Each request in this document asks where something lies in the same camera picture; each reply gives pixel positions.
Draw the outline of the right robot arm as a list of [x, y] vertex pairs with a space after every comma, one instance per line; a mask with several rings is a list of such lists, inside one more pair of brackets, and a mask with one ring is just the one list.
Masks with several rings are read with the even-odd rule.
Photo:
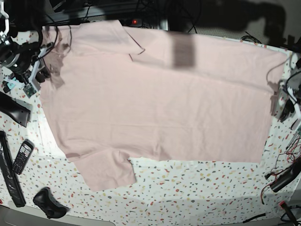
[[5, 11], [5, 1], [2, 0], [0, 17], [4, 18], [4, 21], [0, 26], [0, 65], [16, 76], [16, 81], [6, 78], [6, 82], [38, 91], [40, 88], [34, 81], [42, 83], [50, 76], [43, 58], [55, 47], [55, 41], [42, 44], [43, 33], [40, 22], [43, 11], [32, 0], [17, 1], [13, 6], [19, 10], [15, 18], [17, 28], [32, 28], [38, 33], [38, 41], [19, 45], [12, 40], [14, 31], [10, 29], [9, 13]]

